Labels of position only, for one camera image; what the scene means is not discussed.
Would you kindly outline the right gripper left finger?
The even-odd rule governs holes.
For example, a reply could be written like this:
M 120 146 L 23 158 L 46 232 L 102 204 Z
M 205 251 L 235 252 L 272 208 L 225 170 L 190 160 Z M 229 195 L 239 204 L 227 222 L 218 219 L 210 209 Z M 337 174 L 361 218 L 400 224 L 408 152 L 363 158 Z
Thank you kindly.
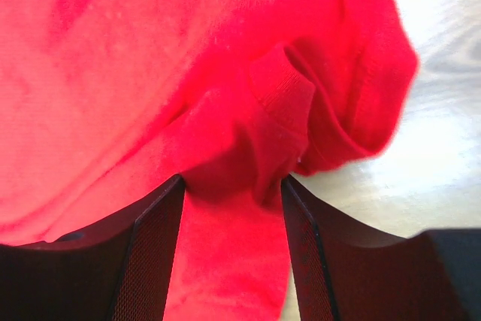
M 54 242 L 1 246 L 3 320 L 161 320 L 183 211 L 176 174 Z

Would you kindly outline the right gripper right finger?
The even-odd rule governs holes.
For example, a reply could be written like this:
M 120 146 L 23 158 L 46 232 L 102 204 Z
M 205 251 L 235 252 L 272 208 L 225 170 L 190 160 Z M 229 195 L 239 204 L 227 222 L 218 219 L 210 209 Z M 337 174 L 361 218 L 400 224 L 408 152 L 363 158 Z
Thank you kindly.
M 298 308 L 303 320 L 478 320 L 479 229 L 380 231 L 281 184 Z

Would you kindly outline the red t shirt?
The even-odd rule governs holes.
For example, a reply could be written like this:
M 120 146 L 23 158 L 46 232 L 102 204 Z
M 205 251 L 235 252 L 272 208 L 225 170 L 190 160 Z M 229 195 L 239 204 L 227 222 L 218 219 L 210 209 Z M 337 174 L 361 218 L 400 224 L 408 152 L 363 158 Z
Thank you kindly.
M 277 320 L 280 181 L 381 153 L 417 58 L 394 0 L 1 0 L 1 241 L 180 173 L 168 320 Z

